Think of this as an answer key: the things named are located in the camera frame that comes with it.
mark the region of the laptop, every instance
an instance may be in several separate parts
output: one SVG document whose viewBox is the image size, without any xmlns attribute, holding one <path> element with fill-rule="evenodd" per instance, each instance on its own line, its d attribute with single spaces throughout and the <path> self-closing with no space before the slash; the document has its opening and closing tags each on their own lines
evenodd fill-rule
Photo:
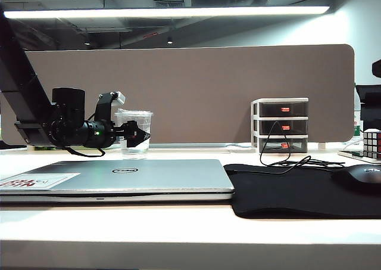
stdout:
<svg viewBox="0 0 381 270">
<path fill-rule="evenodd" d="M 227 200 L 218 160 L 66 161 L 0 181 L 3 203 Z"/>
</svg>

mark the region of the mouse pad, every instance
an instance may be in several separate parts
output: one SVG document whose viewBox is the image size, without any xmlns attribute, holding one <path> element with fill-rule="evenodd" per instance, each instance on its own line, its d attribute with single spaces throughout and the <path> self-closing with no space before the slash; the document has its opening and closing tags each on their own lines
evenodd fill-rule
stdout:
<svg viewBox="0 0 381 270">
<path fill-rule="evenodd" d="M 324 170 L 263 175 L 245 170 L 281 172 L 286 168 L 236 164 L 224 168 L 235 188 L 233 210 L 242 218 L 381 218 L 381 194 L 350 190 L 333 182 L 332 173 Z"/>
</svg>

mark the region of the black robotic arm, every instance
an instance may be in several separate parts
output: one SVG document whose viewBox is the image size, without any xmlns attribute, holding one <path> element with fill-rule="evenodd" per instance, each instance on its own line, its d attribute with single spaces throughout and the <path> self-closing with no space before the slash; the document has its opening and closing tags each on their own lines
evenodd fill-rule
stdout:
<svg viewBox="0 0 381 270">
<path fill-rule="evenodd" d="M 51 103 L 1 10 L 0 91 L 17 116 L 17 130 L 30 145 L 57 146 L 79 154 L 70 146 L 102 149 L 123 136 L 128 147 L 135 147 L 150 136 L 136 121 L 115 127 L 111 106 L 124 102 L 118 91 L 99 96 L 93 121 L 85 120 L 85 92 L 81 89 L 55 88 Z"/>
</svg>

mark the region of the black computer mouse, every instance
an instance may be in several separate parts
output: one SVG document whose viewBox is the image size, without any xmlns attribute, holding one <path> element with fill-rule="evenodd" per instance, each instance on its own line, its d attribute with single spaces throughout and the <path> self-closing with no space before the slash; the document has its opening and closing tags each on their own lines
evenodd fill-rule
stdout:
<svg viewBox="0 0 381 270">
<path fill-rule="evenodd" d="M 381 194 L 381 166 L 354 165 L 332 173 L 334 182 L 354 191 Z"/>
</svg>

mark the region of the white wall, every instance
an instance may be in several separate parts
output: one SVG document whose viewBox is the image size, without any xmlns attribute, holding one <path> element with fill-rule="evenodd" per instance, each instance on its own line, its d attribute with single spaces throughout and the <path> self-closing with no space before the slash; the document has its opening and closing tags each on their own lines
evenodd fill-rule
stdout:
<svg viewBox="0 0 381 270">
<path fill-rule="evenodd" d="M 346 0 L 335 13 L 237 33 L 197 46 L 350 44 L 357 84 L 381 84 L 371 64 L 381 58 L 381 0 Z"/>
</svg>

